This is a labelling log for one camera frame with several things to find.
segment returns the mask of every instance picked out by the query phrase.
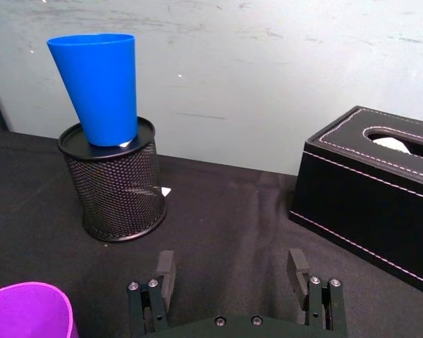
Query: tissue box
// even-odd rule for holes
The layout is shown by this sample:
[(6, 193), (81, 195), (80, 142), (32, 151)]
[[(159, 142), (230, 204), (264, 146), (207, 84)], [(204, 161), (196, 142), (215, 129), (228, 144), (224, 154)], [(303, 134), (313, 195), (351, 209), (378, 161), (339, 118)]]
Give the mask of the tissue box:
[(354, 107), (316, 133), (289, 216), (423, 291), (423, 122)]

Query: blue plastic cup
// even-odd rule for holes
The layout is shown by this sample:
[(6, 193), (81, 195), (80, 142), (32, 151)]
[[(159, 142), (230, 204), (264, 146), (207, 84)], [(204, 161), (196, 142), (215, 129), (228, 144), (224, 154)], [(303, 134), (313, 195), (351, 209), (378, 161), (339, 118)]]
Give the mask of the blue plastic cup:
[(47, 41), (87, 140), (118, 146), (137, 135), (135, 37), (92, 34)]

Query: cup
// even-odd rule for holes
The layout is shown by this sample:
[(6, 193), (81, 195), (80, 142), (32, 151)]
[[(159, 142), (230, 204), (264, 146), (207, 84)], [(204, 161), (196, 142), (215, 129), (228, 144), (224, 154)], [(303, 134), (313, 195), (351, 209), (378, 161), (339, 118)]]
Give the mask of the cup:
[(85, 136), (118, 146), (137, 136), (135, 37), (101, 33), (47, 41)]
[(68, 297), (50, 284), (0, 289), (0, 338), (78, 338)]

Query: screw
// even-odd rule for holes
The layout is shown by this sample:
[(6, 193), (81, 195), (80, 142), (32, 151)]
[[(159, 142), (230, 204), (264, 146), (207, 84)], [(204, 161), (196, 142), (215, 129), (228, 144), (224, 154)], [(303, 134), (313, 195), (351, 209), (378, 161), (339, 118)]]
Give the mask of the screw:
[(138, 283), (137, 282), (131, 282), (129, 285), (128, 285), (128, 289), (130, 290), (130, 291), (135, 291), (135, 290), (137, 290), (137, 288), (139, 287), (139, 285), (138, 285)]
[(226, 324), (226, 319), (224, 317), (216, 317), (214, 324), (219, 327), (224, 326)]
[(258, 315), (255, 315), (254, 317), (251, 318), (251, 322), (255, 326), (260, 326), (261, 324), (263, 324), (263, 319), (259, 317)]
[(309, 280), (310, 280), (310, 282), (312, 282), (312, 284), (321, 283), (321, 280), (318, 277), (315, 277), (315, 276), (311, 276), (311, 278)]
[(333, 287), (339, 287), (339, 286), (341, 286), (340, 281), (338, 279), (336, 279), (336, 278), (331, 278), (331, 280), (329, 280), (329, 283), (331, 283), (331, 285)]
[(149, 286), (150, 287), (156, 287), (158, 285), (158, 281), (157, 280), (150, 280), (149, 281)]

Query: white stitching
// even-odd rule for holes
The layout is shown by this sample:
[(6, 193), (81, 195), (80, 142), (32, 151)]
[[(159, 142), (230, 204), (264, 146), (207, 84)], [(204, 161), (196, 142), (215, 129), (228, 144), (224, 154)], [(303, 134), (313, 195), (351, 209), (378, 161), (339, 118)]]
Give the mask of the white stitching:
[(360, 113), (360, 112), (362, 112), (362, 111), (371, 111), (372, 113), (376, 113), (376, 114), (379, 114), (379, 115), (388, 116), (388, 117), (390, 117), (390, 118), (396, 118), (396, 119), (398, 119), (398, 120), (404, 120), (404, 121), (406, 121), (406, 122), (415, 123), (415, 124), (418, 124), (418, 125), (423, 125), (422, 123), (419, 123), (419, 122), (416, 122), (416, 121), (411, 121), (411, 120), (408, 120), (408, 119), (405, 119), (405, 118), (400, 118), (400, 117), (398, 117), (398, 116), (388, 115), (388, 114), (385, 114), (385, 113), (381, 113), (380, 111), (374, 111), (374, 110), (372, 110), (372, 109), (368, 109), (368, 108), (361, 108), (361, 109), (359, 109), (358, 111), (356, 111), (355, 113), (353, 113), (353, 114), (352, 114), (349, 118), (347, 118), (346, 120), (344, 120), (344, 121), (342, 121), (341, 123), (339, 123), (339, 124), (338, 124), (335, 128), (333, 128), (333, 129), (329, 130), (326, 134), (322, 135), (322, 136), (319, 138), (319, 141), (320, 141), (320, 142), (323, 142), (323, 143), (325, 143), (325, 144), (329, 144), (329, 145), (331, 145), (331, 146), (334, 146), (334, 147), (336, 147), (336, 148), (344, 149), (344, 150), (346, 150), (346, 151), (352, 151), (352, 152), (354, 152), (355, 154), (358, 154), (358, 155), (361, 155), (361, 156), (365, 156), (365, 157), (367, 157), (367, 158), (371, 158), (372, 160), (379, 161), (379, 162), (385, 163), (385, 164), (387, 164), (387, 165), (392, 165), (393, 167), (397, 167), (397, 168), (399, 168), (399, 169), (402, 169), (402, 170), (408, 171), (409, 173), (414, 173), (414, 174), (417, 174), (417, 175), (423, 176), (423, 173), (419, 173), (419, 172), (417, 172), (417, 171), (415, 171), (415, 170), (407, 169), (407, 168), (404, 168), (404, 167), (402, 167), (402, 166), (400, 166), (400, 165), (398, 165), (398, 164), (394, 164), (394, 163), (391, 163), (391, 162), (387, 162), (387, 161), (381, 160), (380, 158), (373, 157), (373, 156), (370, 156), (370, 155), (366, 155), (366, 154), (364, 154), (364, 153), (360, 153), (359, 151), (356, 151), (356, 150), (354, 150), (354, 149), (351, 149), (351, 148), (345, 148), (344, 146), (338, 146), (337, 144), (334, 144), (334, 143), (327, 142), (327, 141), (324, 141), (324, 140), (323, 140), (326, 136), (328, 136), (328, 135), (330, 135), (331, 133), (335, 132), (336, 130), (340, 129), (340, 127), (341, 127), (342, 125), (344, 125), (345, 123), (347, 123), (348, 121), (350, 121), (350, 120), (351, 120), (354, 116), (356, 116), (358, 113)]
[[(390, 128), (390, 127), (385, 127), (385, 126), (383, 126), (383, 125), (377, 125), (377, 126), (373, 126), (373, 127), (368, 127), (368, 128), (365, 128), (365, 129), (363, 130), (363, 132), (362, 132), (362, 135), (363, 135), (363, 136), (364, 136), (367, 140), (369, 140), (369, 141), (371, 141), (371, 142), (373, 142), (373, 140), (372, 140), (372, 139), (370, 139), (370, 138), (368, 138), (368, 136), (367, 136), (367, 130), (370, 130), (370, 129), (387, 129), (387, 130), (393, 130), (394, 132), (399, 132), (399, 133), (401, 133), (401, 134), (406, 134), (406, 135), (409, 135), (409, 136), (417, 137), (417, 138), (419, 138), (419, 139), (423, 139), (423, 137), (422, 137), (422, 136), (418, 136), (418, 135), (410, 134), (410, 133), (408, 133), (408, 132), (402, 132), (401, 130), (393, 129), (393, 128)], [(409, 154), (409, 153), (404, 153), (404, 154), (406, 154), (406, 155), (410, 155), (410, 156), (414, 156), (414, 157), (418, 157), (418, 158), (423, 158), (423, 156), (419, 156), (419, 155), (415, 155), (415, 154)]]
[(339, 234), (337, 234), (336, 232), (334, 232), (334, 231), (332, 231), (332, 230), (330, 230), (330, 229), (328, 229), (328, 228), (326, 228), (326, 227), (324, 227), (324, 226), (322, 226), (322, 225), (320, 225), (320, 224), (318, 224), (318, 223), (314, 222), (313, 220), (310, 220), (310, 219), (309, 219), (309, 218), (307, 218), (307, 217), (304, 217), (303, 215), (300, 215), (299, 213), (296, 213), (295, 211), (290, 210), (290, 212), (291, 212), (293, 215), (296, 215), (297, 217), (301, 217), (303, 220), (306, 220), (307, 222), (312, 223), (313, 225), (316, 225), (317, 227), (320, 227), (321, 229), (323, 229), (323, 230), (327, 231), (328, 233), (333, 234), (334, 236), (337, 236), (338, 238), (342, 239), (343, 241), (345, 241), (345, 242), (347, 242), (347, 243), (349, 243), (349, 244), (352, 244), (353, 246), (357, 247), (358, 249), (365, 251), (366, 253), (368, 253), (368, 254), (372, 255), (373, 257), (380, 259), (380, 260), (381, 260), (381, 261), (383, 261), (384, 263), (387, 263), (387, 264), (389, 264), (389, 265), (393, 266), (394, 268), (397, 268), (397, 269), (399, 269), (399, 270), (403, 271), (404, 273), (407, 273), (408, 275), (410, 275), (410, 276), (412, 276), (412, 277), (414, 277), (414, 278), (418, 279), (420, 282), (423, 282), (423, 278), (421, 278), (421, 277), (417, 276), (417, 275), (416, 275), (416, 274), (414, 274), (414, 273), (411, 273), (410, 271), (407, 271), (406, 269), (404, 269), (404, 268), (400, 267), (399, 265), (396, 265), (395, 263), (392, 263), (392, 262), (388, 261), (388, 260), (387, 260), (387, 259), (385, 259), (384, 257), (381, 257), (380, 255), (375, 254), (374, 252), (372, 252), (372, 251), (370, 251), (370, 250), (368, 250), (368, 249), (364, 248), (363, 246), (360, 246), (359, 244), (356, 244), (356, 243), (354, 243), (354, 242), (350, 241), (349, 239), (347, 239), (347, 238), (345, 238), (345, 237), (343, 237), (343, 236), (340, 236), (340, 235), (339, 235)]
[(347, 167), (346, 165), (343, 165), (343, 164), (340, 164), (340, 163), (337, 163), (337, 162), (333, 162), (333, 161), (331, 161), (331, 160), (328, 160), (327, 158), (324, 158), (324, 157), (321, 157), (321, 156), (318, 156), (318, 155), (312, 154), (312, 153), (310, 153), (310, 152), (308, 152), (308, 151), (304, 151), (304, 154), (308, 154), (308, 155), (311, 155), (311, 156), (313, 156), (313, 157), (317, 157), (317, 158), (319, 158), (319, 159), (321, 159), (321, 160), (323, 160), (323, 161), (326, 161), (326, 162), (332, 163), (332, 164), (334, 164), (334, 165), (337, 165), (337, 166), (339, 166), (339, 167), (342, 167), (342, 168), (348, 169), (348, 170), (350, 170), (350, 171), (353, 171), (354, 173), (357, 173), (357, 174), (360, 174), (360, 175), (363, 175), (363, 176), (366, 176), (366, 177), (372, 178), (373, 180), (379, 181), (379, 182), (381, 182), (381, 183), (384, 183), (384, 184), (390, 185), (391, 187), (398, 188), (399, 190), (404, 190), (405, 192), (409, 192), (409, 193), (411, 193), (411, 194), (414, 194), (414, 195), (416, 195), (416, 196), (418, 196), (418, 197), (422, 197), (422, 198), (423, 198), (423, 195), (422, 195), (422, 194), (419, 194), (418, 192), (414, 192), (414, 191), (409, 190), (409, 189), (406, 189), (406, 188), (404, 188), (404, 187), (400, 187), (399, 185), (396, 185), (396, 184), (393, 184), (393, 183), (390, 183), (390, 182), (387, 182), (387, 181), (381, 180), (380, 178), (377, 178), (377, 177), (374, 177), (374, 176), (368, 175), (368, 174), (363, 173), (363, 172), (361, 172), (361, 171), (358, 171), (358, 170), (356, 170), (356, 169), (349, 168), (349, 167)]
[(344, 149), (344, 150), (347, 150), (347, 151), (352, 151), (353, 153), (356, 153), (357, 155), (365, 156), (365, 157), (370, 158), (372, 160), (376, 160), (376, 161), (379, 161), (379, 162), (382, 162), (382, 163), (385, 163), (385, 164), (388, 164), (388, 165), (392, 165), (393, 167), (396, 167), (398, 169), (403, 169), (405, 171), (408, 171), (409, 173), (414, 173), (414, 174), (423, 176), (423, 173), (419, 173), (418, 171), (404, 168), (401, 165), (398, 165), (398, 164), (395, 164), (395, 163), (392, 163), (392, 162), (387, 162), (387, 161), (381, 160), (380, 158), (373, 157), (373, 156), (370, 156), (370, 155), (361, 153), (360, 151), (356, 151), (356, 150), (350, 149), (350, 148), (345, 148), (344, 146), (338, 146), (337, 144), (330, 143), (330, 142), (327, 142), (327, 141), (322, 141), (322, 142), (323, 143), (326, 143), (326, 144), (330, 144), (331, 146), (334, 146), (336, 148)]

